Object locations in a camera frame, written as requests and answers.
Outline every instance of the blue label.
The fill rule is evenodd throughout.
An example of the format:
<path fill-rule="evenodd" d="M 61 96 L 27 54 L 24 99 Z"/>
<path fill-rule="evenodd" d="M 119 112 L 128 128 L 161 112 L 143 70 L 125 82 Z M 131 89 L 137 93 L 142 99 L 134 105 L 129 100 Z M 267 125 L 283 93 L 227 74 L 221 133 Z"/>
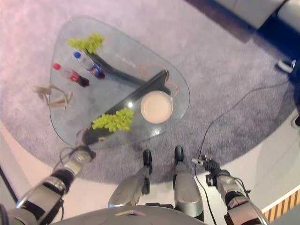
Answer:
<path fill-rule="evenodd" d="M 93 64 L 93 67 L 89 69 L 89 72 L 94 76 L 101 76 L 101 69 L 96 64 Z"/>

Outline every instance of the plastic bottle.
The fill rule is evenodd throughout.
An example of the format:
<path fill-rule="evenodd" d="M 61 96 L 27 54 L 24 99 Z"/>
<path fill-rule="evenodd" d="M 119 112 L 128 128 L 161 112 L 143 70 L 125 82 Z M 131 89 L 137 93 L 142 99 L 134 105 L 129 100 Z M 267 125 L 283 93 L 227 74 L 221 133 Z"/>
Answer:
<path fill-rule="evenodd" d="M 96 65 L 89 57 L 82 55 L 80 52 L 75 52 L 74 57 L 78 59 L 80 65 L 93 74 L 96 78 L 104 78 L 101 68 Z"/>
<path fill-rule="evenodd" d="M 58 70 L 60 75 L 62 75 L 63 77 L 65 77 L 73 82 L 76 82 L 77 84 L 79 84 L 82 87 L 86 87 L 86 86 L 90 85 L 90 81 L 88 79 L 80 76 L 76 71 L 74 71 L 70 68 L 62 67 L 58 63 L 54 63 L 53 68 Z"/>

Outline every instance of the striped floor edge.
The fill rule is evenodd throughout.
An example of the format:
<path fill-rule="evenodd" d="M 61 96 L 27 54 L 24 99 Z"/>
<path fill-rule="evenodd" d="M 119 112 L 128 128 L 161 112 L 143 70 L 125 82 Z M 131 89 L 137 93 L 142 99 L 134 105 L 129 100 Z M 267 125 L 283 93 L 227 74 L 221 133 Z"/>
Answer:
<path fill-rule="evenodd" d="M 300 185 L 262 210 L 270 223 L 300 204 Z"/>

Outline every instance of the white sofa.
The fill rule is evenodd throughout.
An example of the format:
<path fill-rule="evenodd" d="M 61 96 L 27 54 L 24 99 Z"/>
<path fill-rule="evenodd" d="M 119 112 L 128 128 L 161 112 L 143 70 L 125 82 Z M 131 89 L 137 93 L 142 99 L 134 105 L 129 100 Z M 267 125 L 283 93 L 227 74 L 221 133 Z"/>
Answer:
<path fill-rule="evenodd" d="M 289 0 L 279 10 L 278 18 L 300 33 L 300 0 Z"/>
<path fill-rule="evenodd" d="M 260 28 L 269 16 L 285 0 L 215 0 L 256 29 Z"/>
<path fill-rule="evenodd" d="M 235 13 L 256 29 L 260 28 L 270 15 L 281 7 L 278 12 L 278 18 L 300 32 L 300 0 L 215 1 Z"/>

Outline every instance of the glass table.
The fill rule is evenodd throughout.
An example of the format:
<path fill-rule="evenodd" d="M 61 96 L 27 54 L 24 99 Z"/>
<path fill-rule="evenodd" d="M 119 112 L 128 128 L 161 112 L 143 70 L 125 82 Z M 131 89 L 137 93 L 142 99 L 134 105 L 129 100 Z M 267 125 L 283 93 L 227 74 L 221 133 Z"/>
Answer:
<path fill-rule="evenodd" d="M 87 38 L 94 32 L 105 38 L 97 54 L 90 55 L 104 71 L 104 79 L 97 79 L 81 67 L 73 57 L 77 50 L 67 44 L 69 38 Z M 93 18 L 74 17 L 63 26 L 54 49 L 52 63 L 55 62 L 72 68 L 90 81 L 90 85 L 83 88 L 51 69 L 50 82 L 73 93 L 66 110 L 50 108 L 56 133 L 71 146 L 76 145 L 80 131 L 84 131 L 84 142 L 92 149 L 139 142 L 174 127 L 188 109 L 189 89 L 174 66 L 126 34 Z M 152 90 L 162 90 L 172 98 L 173 112 L 163 123 L 150 123 L 141 114 L 141 100 Z M 58 96 L 58 92 L 53 92 L 51 98 Z M 91 128 L 91 122 L 103 113 L 114 113 L 123 107 L 135 112 L 129 131 L 111 133 L 103 128 L 97 132 Z"/>

